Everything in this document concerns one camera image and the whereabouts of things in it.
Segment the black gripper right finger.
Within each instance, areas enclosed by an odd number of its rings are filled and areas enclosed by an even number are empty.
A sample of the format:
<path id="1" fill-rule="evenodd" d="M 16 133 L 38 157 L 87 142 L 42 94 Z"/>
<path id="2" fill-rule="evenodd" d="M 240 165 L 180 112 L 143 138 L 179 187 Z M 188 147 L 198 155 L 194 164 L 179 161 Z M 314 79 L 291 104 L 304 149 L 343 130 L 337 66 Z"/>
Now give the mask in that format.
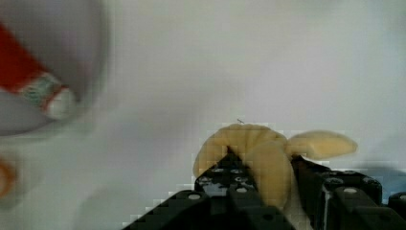
<path id="1" fill-rule="evenodd" d="M 299 155 L 291 165 L 314 230 L 406 230 L 403 192 L 384 203 L 381 183 L 370 176 L 334 171 Z"/>

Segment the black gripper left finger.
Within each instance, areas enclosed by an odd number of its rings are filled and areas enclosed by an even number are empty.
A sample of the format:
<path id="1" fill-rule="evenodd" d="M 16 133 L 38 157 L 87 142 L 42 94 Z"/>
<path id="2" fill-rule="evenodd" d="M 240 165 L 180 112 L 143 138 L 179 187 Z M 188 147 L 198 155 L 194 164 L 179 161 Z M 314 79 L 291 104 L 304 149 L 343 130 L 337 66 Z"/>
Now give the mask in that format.
<path id="1" fill-rule="evenodd" d="M 194 182 L 123 230 L 295 230 L 259 197 L 254 178 L 228 153 Z"/>

